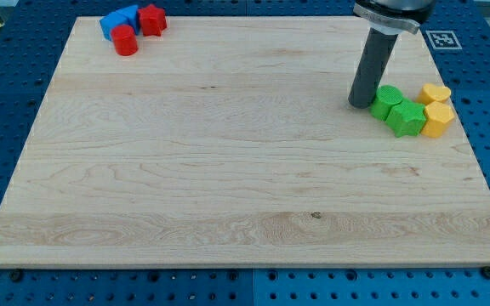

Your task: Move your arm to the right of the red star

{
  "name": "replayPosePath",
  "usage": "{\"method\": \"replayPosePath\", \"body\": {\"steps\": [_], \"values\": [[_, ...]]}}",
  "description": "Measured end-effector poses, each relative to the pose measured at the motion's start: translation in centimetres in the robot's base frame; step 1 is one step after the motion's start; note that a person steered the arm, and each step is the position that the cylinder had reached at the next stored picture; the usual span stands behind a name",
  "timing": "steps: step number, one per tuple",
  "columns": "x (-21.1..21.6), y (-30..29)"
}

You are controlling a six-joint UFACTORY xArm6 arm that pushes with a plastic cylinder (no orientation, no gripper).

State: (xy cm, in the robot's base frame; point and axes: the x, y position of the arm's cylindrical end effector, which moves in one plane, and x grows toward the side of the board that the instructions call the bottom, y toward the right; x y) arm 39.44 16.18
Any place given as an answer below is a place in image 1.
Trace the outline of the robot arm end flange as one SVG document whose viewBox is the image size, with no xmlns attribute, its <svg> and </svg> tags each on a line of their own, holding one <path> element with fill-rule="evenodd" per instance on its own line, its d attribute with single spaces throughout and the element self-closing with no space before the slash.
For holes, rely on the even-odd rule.
<svg viewBox="0 0 490 306">
<path fill-rule="evenodd" d="M 435 6 L 436 0 L 356 0 L 353 13 L 382 34 L 416 34 Z"/>
</svg>

